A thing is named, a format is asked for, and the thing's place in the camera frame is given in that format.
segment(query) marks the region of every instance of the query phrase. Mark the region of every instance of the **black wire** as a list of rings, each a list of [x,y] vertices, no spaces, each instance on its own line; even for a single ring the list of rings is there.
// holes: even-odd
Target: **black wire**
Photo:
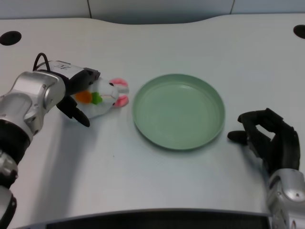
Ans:
[[[35,60],[35,62],[34,62],[34,66],[33,66],[33,71],[35,71],[36,70],[36,68],[37,68],[37,63],[38,63],[38,60],[39,60],[39,58],[41,57],[41,56],[43,56],[43,58],[44,58],[44,62],[45,62],[45,64],[46,64],[46,67],[47,67],[47,72],[51,72],[51,70],[50,70],[50,65],[49,65],[49,61],[48,61],[48,58],[47,58],[47,56],[46,56],[46,54],[44,54],[44,53],[39,53],[38,55],[37,55],[37,57],[36,57],[36,60]]]

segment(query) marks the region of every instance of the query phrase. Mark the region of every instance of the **robotic hand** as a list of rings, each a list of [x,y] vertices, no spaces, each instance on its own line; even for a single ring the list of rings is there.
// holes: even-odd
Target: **robotic hand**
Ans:
[[[37,66],[43,56],[44,63]],[[55,105],[69,118],[90,126],[88,118],[70,95],[84,91],[100,72],[61,61],[48,61],[40,53],[32,72],[18,76],[12,89],[0,97],[0,229],[7,228],[17,201],[9,190],[18,177],[18,163],[46,113]]]
[[[305,182],[299,171],[300,145],[297,132],[270,109],[240,115],[244,131],[232,131],[228,138],[248,144],[260,157],[269,174],[267,205],[273,229],[305,229]],[[255,127],[275,133],[271,140]]]

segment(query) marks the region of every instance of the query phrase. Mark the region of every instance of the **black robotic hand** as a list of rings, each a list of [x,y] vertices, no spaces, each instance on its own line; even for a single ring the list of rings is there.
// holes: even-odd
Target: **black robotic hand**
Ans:
[[[285,123],[282,117],[267,108],[241,114],[238,121],[243,124],[244,131],[231,131],[228,138],[243,145],[248,144],[255,155],[263,159],[270,176],[281,168],[299,169],[299,138],[294,128]],[[275,133],[273,139],[261,133],[257,125]]]

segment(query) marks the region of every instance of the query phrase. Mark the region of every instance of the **white table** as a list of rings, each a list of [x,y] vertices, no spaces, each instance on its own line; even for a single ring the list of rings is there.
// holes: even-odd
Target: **white table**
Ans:
[[[188,153],[143,139],[132,123],[132,103],[93,119],[90,128],[62,119],[53,108],[19,164],[10,228],[147,208],[268,214],[260,161],[226,135],[242,129],[238,115],[269,107],[295,127],[304,153],[305,40],[293,33],[304,23],[304,14],[230,15],[173,25],[0,21],[0,34],[22,34],[19,43],[0,46],[0,94],[44,52],[50,60],[97,69],[106,79],[126,79],[131,102],[150,79],[185,73],[215,87],[226,107],[217,140]]]

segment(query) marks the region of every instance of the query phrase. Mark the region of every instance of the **plush bunny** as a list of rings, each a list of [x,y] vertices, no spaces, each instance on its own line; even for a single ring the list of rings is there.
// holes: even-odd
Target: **plush bunny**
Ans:
[[[86,91],[73,95],[77,107],[88,118],[106,113],[112,107],[122,107],[128,104],[128,84],[121,78],[110,81],[99,78]]]

